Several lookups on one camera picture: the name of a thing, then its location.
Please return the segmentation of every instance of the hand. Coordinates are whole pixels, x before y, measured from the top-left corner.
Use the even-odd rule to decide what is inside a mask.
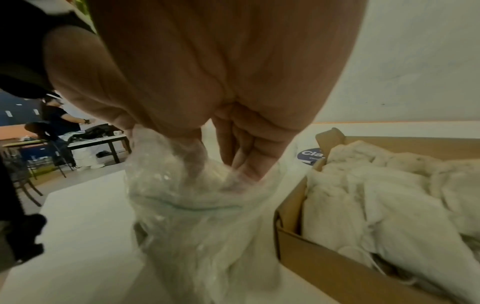
[[[54,86],[123,129],[139,122],[169,137],[199,138],[212,118],[223,161],[259,180],[326,101],[366,1],[89,4],[115,63],[99,40],[86,42],[85,31],[57,39],[78,57],[62,65],[84,77],[57,67],[63,74]]]

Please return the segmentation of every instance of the chair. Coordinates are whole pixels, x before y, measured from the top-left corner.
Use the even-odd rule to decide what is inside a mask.
[[[74,170],[70,163],[67,162],[67,160],[65,159],[64,152],[62,152],[58,145],[55,143],[55,141],[57,141],[59,137],[57,136],[55,130],[50,124],[44,122],[31,122],[25,124],[25,129],[27,131],[37,134],[39,139],[46,140],[47,142],[45,144],[54,147],[59,157],[63,160],[64,164],[67,165],[70,170]],[[66,177],[60,166],[56,165],[56,167],[60,170],[62,175]]]
[[[12,183],[15,185],[16,189],[21,189],[25,195],[34,202],[35,205],[41,207],[40,203],[34,199],[34,197],[28,192],[27,188],[25,187],[26,184],[30,185],[30,187],[38,193],[38,195],[43,196],[43,194],[38,191],[37,188],[32,184],[30,181],[30,171],[27,168],[27,165],[24,161],[18,157],[14,156],[6,156],[3,160],[3,163],[10,175],[10,179]]]

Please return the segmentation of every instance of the tabletop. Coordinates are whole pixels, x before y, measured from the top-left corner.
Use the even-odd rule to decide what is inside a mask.
[[[352,136],[480,136],[480,122],[320,124],[302,132],[285,155],[288,158],[316,147],[315,134],[331,127]],[[207,125],[204,131],[209,156],[219,160],[213,129]],[[246,304],[336,303],[279,265],[274,253],[273,211],[310,169],[292,159],[277,192],[269,199],[259,235],[265,249],[260,264],[265,271],[258,275],[257,288],[249,290]],[[123,171],[51,193],[41,213],[48,219],[38,238],[45,245],[45,254],[11,270],[0,291],[1,303],[170,303],[134,245],[131,226],[135,218],[126,199]]]
[[[102,143],[106,141],[112,141],[115,139],[121,139],[121,138],[126,138],[127,136],[125,134],[120,134],[120,135],[113,135],[113,136],[106,136],[106,137],[100,137],[100,138],[93,138],[93,139],[85,139],[82,141],[77,141],[74,143],[71,143],[68,145],[69,148],[71,147],[76,147],[76,146],[82,146],[86,144],[91,144],[91,143]]]
[[[25,141],[19,141],[16,143],[4,144],[2,147],[4,148],[23,147],[23,146],[29,146],[29,145],[42,144],[44,142],[47,142],[47,141],[44,139],[25,140]]]

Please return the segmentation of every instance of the blue sticker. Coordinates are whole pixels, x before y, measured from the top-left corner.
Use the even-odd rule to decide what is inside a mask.
[[[303,163],[313,166],[316,161],[324,158],[324,154],[320,148],[313,148],[301,151],[296,157]]]

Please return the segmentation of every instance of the clear plastic bag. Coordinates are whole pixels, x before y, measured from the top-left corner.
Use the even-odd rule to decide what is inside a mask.
[[[199,141],[173,142],[136,127],[133,144],[125,171],[146,232],[141,248],[174,302],[242,303],[243,272],[280,167],[253,183],[208,160]]]

